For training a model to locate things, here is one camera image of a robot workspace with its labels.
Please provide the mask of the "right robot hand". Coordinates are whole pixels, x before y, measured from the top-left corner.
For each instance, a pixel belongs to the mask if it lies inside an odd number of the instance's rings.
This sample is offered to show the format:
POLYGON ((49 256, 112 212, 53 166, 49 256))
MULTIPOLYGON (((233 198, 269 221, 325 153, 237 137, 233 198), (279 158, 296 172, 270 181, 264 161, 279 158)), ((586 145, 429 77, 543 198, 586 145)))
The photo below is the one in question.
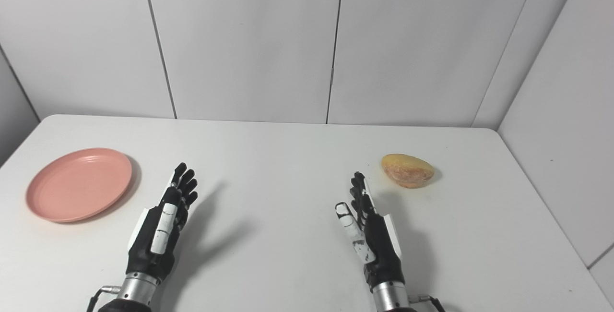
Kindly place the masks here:
POLYGON ((360 171, 351 178, 350 195, 350 204, 340 201, 335 212, 364 266, 366 283, 371 289, 381 283, 405 284, 401 255, 390 234, 390 217, 377 212, 360 171))

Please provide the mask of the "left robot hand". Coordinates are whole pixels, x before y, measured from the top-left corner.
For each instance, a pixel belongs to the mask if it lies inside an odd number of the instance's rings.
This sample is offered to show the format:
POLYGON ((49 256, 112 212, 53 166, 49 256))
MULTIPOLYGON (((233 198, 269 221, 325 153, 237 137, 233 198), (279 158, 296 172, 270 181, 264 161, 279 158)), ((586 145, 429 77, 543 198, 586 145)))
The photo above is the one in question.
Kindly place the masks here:
POLYGON ((175 247, 186 225, 191 205, 198 197, 195 172, 186 163, 173 171, 166 190, 155 207, 147 209, 129 248, 125 273, 145 274, 164 281, 175 265, 175 247))

